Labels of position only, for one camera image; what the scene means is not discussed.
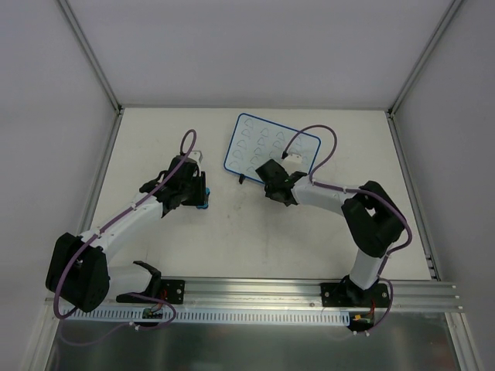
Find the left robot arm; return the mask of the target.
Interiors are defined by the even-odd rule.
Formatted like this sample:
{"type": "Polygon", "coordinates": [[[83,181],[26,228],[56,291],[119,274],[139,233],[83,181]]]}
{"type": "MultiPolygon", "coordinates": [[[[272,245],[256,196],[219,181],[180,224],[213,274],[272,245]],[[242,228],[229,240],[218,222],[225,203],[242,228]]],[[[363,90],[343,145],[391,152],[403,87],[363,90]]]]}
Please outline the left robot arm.
{"type": "Polygon", "coordinates": [[[143,184],[135,198],[103,226],[78,236],[64,233],[53,250],[46,288],[75,308],[90,312],[103,301],[152,302],[168,298],[159,269],[141,260],[109,267],[112,258],[136,233],[180,206],[205,209],[209,189],[200,164],[203,155],[177,155],[168,169],[143,184]]]}

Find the blue framed whiteboard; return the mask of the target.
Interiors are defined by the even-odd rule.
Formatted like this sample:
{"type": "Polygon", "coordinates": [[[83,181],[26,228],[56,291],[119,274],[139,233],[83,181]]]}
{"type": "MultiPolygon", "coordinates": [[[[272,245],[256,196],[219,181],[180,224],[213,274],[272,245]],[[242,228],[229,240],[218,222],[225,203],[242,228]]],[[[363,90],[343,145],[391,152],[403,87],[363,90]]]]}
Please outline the blue framed whiteboard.
{"type": "Polygon", "coordinates": [[[262,183],[255,169],[274,159],[280,163],[282,152],[301,158],[300,169],[309,172],[316,160],[321,139],[299,134],[294,128],[242,113],[237,117],[224,159],[224,169],[251,181],[262,183]]]}

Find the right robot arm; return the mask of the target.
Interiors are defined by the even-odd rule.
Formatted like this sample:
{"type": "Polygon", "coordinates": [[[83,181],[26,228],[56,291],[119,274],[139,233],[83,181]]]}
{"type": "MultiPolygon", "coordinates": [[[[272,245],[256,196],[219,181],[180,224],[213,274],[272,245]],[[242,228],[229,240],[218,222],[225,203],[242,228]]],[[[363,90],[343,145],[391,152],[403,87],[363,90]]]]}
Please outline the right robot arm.
{"type": "Polygon", "coordinates": [[[381,297],[380,275],[391,247],[403,232],[411,242],[407,221],[381,185],[366,182],[357,189],[317,182],[310,174],[288,174],[271,159],[256,169],[265,184],[265,196],[286,206],[315,206],[342,216],[357,245],[357,256],[350,273],[333,287],[321,284],[325,307],[367,307],[373,303],[386,306],[390,298],[381,297]]]}

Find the blue whiteboard eraser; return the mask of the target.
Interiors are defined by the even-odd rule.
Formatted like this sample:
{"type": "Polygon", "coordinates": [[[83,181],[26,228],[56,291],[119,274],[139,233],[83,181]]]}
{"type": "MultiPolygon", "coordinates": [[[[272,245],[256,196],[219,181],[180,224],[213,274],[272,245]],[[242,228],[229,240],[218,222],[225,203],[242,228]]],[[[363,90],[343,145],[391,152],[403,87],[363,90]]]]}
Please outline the blue whiteboard eraser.
{"type": "Polygon", "coordinates": [[[209,196],[210,196],[210,189],[206,187],[201,194],[201,198],[198,204],[196,205],[196,208],[207,209],[209,207],[209,196]]]}

